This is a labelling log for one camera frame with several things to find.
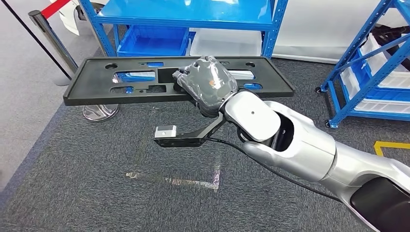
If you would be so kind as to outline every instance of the chrome stanchion base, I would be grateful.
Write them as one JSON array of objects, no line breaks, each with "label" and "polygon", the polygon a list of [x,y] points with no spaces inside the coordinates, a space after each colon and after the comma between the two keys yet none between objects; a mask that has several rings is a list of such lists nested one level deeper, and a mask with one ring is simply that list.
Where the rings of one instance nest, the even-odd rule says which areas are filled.
[{"label": "chrome stanchion base", "polygon": [[118,113],[119,105],[85,105],[83,115],[92,122],[102,122],[114,117]]}]

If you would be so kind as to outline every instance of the black cable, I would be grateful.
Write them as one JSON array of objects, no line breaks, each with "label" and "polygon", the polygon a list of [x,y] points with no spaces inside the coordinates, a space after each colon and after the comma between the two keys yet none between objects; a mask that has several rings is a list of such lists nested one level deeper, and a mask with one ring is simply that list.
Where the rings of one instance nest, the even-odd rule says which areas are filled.
[{"label": "black cable", "polygon": [[6,2],[6,0],[1,0],[6,8],[12,13],[12,15],[17,19],[17,21],[26,29],[26,31],[33,37],[33,39],[38,43],[38,45],[47,53],[47,55],[52,59],[52,61],[57,65],[57,67],[63,72],[63,74],[71,80],[70,75],[63,69],[63,67],[57,62],[54,56],[47,50],[47,48],[41,43],[37,36],[28,28],[28,26],[21,20],[21,18],[16,14],[16,12],[11,8],[11,6]]},{"label": "black cable", "polygon": [[301,183],[299,183],[299,182],[297,182],[297,181],[295,181],[295,180],[293,180],[293,179],[290,179],[289,177],[287,177],[287,176],[285,176],[285,175],[282,175],[282,174],[276,172],[275,170],[273,170],[272,168],[270,168],[270,167],[267,166],[266,164],[264,164],[264,163],[262,163],[262,162],[259,162],[259,161],[257,161],[256,159],[252,158],[251,156],[249,156],[248,154],[246,154],[244,150],[242,150],[240,147],[238,147],[237,145],[235,145],[235,144],[233,144],[233,143],[231,143],[231,142],[228,142],[228,141],[225,141],[225,140],[222,140],[222,139],[210,138],[210,137],[206,137],[206,138],[204,138],[204,140],[211,141],[211,142],[217,142],[217,143],[221,143],[221,144],[225,144],[225,145],[229,145],[229,146],[235,148],[236,150],[242,152],[243,154],[247,155],[249,158],[251,158],[252,160],[254,160],[255,162],[257,162],[259,165],[261,165],[262,167],[266,168],[268,171],[272,172],[273,174],[275,174],[275,175],[277,175],[277,176],[279,176],[279,177],[281,177],[281,178],[283,178],[283,179],[285,179],[285,180],[287,180],[287,181],[289,181],[289,182],[292,182],[292,183],[294,183],[294,184],[296,184],[296,185],[298,185],[298,186],[300,186],[300,187],[302,187],[302,188],[304,188],[304,189],[307,189],[307,190],[309,190],[309,191],[312,191],[312,192],[314,192],[314,193],[317,193],[317,194],[319,194],[319,195],[322,195],[322,196],[324,196],[324,197],[327,197],[327,198],[329,198],[329,199],[331,199],[331,200],[334,200],[334,201],[337,201],[337,202],[340,202],[340,203],[342,202],[339,198],[337,198],[337,197],[335,197],[335,196],[326,194],[326,193],[324,193],[324,192],[321,192],[321,191],[319,191],[319,190],[316,190],[316,189],[314,189],[314,188],[311,188],[311,187],[309,187],[309,186],[307,186],[307,185],[301,184]]}]

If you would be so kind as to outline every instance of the blue plastic bin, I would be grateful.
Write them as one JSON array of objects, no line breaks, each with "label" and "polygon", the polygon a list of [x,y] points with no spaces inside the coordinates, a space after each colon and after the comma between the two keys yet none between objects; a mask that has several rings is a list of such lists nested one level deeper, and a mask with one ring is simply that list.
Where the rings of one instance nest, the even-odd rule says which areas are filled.
[{"label": "blue plastic bin", "polygon": [[[357,51],[352,60],[360,58],[361,56],[362,54],[360,54],[360,51]],[[370,67],[367,64],[366,60],[352,64],[351,69],[356,75],[360,89],[364,88],[366,83],[370,80],[370,77],[372,77]],[[372,91],[370,91],[365,98],[374,100],[410,102],[410,89],[376,87]]]},{"label": "blue plastic bin", "polygon": [[119,57],[184,56],[189,28],[131,26],[117,49]]}]

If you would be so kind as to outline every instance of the white floor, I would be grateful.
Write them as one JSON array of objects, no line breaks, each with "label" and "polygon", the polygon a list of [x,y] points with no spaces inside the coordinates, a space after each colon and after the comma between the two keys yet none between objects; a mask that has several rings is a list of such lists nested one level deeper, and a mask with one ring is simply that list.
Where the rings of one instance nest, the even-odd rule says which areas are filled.
[{"label": "white floor", "polygon": [[[42,10],[47,0],[8,0],[58,61],[40,30],[31,22],[28,12]],[[4,189],[47,123],[62,103],[65,87],[52,83],[55,75],[63,76],[47,54],[30,37],[7,8],[0,4],[0,191]],[[87,22],[80,22],[76,36],[65,29],[57,14],[49,19],[78,64],[97,50]]]}]

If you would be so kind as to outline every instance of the round hole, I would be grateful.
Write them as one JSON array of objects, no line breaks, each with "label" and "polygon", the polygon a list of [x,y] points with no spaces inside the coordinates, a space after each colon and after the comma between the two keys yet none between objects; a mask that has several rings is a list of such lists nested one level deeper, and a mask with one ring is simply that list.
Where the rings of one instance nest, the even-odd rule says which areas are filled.
[{"label": "round hole", "polygon": [[246,63],[246,66],[249,66],[249,67],[255,67],[255,64],[253,63],[253,62],[248,62],[248,63]]},{"label": "round hole", "polygon": [[105,66],[105,69],[116,69],[116,68],[118,68],[117,64],[107,64]]}]

